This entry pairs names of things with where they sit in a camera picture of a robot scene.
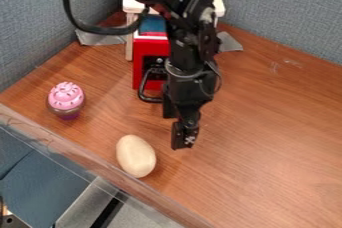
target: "wooden desk surface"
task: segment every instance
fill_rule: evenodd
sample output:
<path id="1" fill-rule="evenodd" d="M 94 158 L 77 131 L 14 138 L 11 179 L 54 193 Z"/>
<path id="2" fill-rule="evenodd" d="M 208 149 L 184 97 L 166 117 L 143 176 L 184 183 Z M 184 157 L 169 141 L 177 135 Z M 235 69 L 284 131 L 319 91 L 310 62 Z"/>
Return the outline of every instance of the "wooden desk surface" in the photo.
<path id="1" fill-rule="evenodd" d="M 221 29 L 245 51 L 217 56 L 224 85 L 203 109 L 192 150 L 172 151 L 172 120 L 161 118 L 160 105 L 138 100 L 123 45 L 75 42 L 0 102 L 114 165 L 120 137 L 145 138 L 158 166 L 142 181 L 215 227 L 342 227 L 342 67 Z M 45 108 L 47 93 L 61 81 L 87 94 L 75 121 Z"/>

